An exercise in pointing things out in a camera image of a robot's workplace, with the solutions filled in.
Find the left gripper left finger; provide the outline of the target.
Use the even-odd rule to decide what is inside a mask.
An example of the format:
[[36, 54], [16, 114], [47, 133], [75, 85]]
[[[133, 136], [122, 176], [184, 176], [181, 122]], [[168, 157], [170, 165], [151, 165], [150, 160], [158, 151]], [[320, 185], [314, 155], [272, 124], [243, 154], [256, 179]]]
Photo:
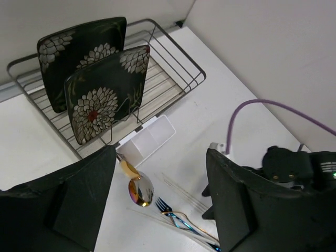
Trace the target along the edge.
[[115, 163], [107, 145], [1, 191], [1, 251], [94, 251]]

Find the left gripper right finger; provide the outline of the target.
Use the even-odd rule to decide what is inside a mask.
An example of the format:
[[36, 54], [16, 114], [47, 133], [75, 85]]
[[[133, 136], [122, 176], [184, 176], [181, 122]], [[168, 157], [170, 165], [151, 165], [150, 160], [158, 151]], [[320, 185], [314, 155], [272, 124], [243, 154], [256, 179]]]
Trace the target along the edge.
[[206, 153], [222, 251], [335, 251], [335, 153], [269, 148], [262, 166], [239, 166]]

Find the gold spoon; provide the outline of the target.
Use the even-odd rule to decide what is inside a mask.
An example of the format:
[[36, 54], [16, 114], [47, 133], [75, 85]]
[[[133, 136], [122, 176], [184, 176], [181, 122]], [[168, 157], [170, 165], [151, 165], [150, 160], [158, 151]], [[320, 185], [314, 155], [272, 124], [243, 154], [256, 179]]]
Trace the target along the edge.
[[122, 171], [124, 172], [126, 176], [128, 176], [132, 180], [140, 179], [140, 174], [138, 173], [138, 171], [135, 169], [135, 167], [131, 163], [125, 160], [125, 157], [122, 154], [117, 153], [117, 159], [119, 161]]

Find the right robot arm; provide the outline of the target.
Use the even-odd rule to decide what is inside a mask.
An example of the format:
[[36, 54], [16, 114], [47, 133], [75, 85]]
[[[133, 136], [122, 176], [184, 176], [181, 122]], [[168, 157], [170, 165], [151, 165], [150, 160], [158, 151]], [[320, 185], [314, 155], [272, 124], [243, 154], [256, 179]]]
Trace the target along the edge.
[[321, 223], [335, 225], [335, 153], [290, 151], [272, 146], [261, 167], [240, 166], [217, 145], [206, 154], [212, 199], [204, 219], [258, 225]]

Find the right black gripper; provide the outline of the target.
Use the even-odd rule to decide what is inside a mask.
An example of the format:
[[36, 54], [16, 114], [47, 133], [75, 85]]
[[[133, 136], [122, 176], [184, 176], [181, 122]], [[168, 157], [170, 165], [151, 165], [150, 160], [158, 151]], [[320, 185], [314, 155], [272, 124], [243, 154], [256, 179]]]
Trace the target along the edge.
[[[257, 169], [249, 166], [244, 168], [286, 188], [305, 189], [313, 183], [314, 170], [307, 152], [293, 152], [276, 145], [271, 146], [261, 164], [262, 167]], [[202, 196], [210, 196], [209, 185], [202, 191]]]

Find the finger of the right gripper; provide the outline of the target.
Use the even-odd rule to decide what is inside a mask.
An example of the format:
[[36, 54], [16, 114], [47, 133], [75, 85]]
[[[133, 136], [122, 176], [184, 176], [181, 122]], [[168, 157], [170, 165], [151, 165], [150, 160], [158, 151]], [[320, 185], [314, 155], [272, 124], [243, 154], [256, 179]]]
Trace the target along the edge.
[[215, 220], [215, 213], [214, 213], [213, 206], [211, 206], [208, 210], [206, 210], [202, 214], [202, 219], [204, 219], [204, 220]]

